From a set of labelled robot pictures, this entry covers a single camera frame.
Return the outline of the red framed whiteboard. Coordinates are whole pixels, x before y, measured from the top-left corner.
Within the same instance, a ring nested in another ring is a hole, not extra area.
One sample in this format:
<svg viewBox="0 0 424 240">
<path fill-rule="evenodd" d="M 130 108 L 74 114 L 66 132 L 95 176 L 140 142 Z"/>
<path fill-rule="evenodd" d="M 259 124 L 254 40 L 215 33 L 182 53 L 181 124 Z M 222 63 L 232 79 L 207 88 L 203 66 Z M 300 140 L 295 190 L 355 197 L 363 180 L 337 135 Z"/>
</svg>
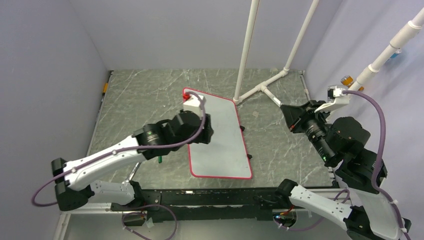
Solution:
<svg viewBox="0 0 424 240">
<path fill-rule="evenodd" d="M 222 96 L 185 87 L 205 100 L 213 135 L 209 144 L 188 146 L 189 169 L 196 178 L 249 180 L 253 177 L 235 103 Z"/>
</svg>

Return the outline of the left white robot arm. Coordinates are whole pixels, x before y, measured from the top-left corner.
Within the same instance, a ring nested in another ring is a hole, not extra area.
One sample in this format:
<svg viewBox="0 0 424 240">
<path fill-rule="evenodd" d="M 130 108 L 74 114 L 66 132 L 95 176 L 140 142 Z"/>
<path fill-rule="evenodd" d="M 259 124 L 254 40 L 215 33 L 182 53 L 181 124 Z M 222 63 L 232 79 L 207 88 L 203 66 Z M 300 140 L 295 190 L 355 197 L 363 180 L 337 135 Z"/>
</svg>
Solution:
<svg viewBox="0 0 424 240">
<path fill-rule="evenodd" d="M 101 181 L 110 172 L 135 163 L 176 152 L 185 144 L 209 144 L 214 130 L 211 116 L 200 117 L 192 111 L 180 111 L 172 119 L 146 124 L 121 142 L 78 160 L 52 161 L 55 195 L 61 211 L 76 210 L 87 203 L 112 203 L 123 209 L 137 210 L 146 201 L 140 184 Z"/>
</svg>

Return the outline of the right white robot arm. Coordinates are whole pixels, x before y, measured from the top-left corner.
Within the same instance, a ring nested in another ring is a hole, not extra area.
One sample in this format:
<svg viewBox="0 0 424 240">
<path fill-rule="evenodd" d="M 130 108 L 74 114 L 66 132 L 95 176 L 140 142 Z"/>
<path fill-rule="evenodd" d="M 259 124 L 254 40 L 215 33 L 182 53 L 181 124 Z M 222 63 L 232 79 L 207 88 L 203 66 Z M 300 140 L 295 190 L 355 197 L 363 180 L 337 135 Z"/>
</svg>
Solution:
<svg viewBox="0 0 424 240">
<path fill-rule="evenodd" d="M 326 114 L 318 112 L 323 104 L 311 100 L 300 106 L 283 104 L 280 109 L 288 129 L 307 136 L 324 165 L 335 168 L 335 175 L 357 194 L 361 205 L 332 201 L 289 179 L 276 188 L 276 203 L 310 210 L 341 227 L 353 240 L 400 239 L 411 223 L 397 215 L 394 202 L 380 190 L 387 169 L 377 167 L 377 154 L 365 148 L 370 133 L 351 116 L 327 123 Z"/>
</svg>

